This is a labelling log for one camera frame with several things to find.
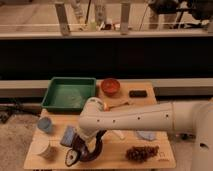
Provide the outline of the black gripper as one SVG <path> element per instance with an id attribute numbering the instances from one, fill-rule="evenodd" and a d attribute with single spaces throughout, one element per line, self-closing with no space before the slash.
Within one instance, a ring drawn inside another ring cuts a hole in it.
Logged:
<path id="1" fill-rule="evenodd" d="M 85 141 L 82 140 L 79 136 L 77 136 L 75 139 L 74 149 L 78 151 L 82 157 L 86 157 L 89 155 L 89 150 Z"/>

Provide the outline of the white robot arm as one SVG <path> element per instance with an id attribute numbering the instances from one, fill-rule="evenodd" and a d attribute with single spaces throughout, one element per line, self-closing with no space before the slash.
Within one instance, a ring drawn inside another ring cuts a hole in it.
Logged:
<path id="1" fill-rule="evenodd" d="M 79 115 L 77 135 L 90 142 L 100 130 L 142 130 L 196 136 L 191 171 L 213 171 L 213 102 L 169 102 L 105 111 L 100 98 L 87 100 Z"/>

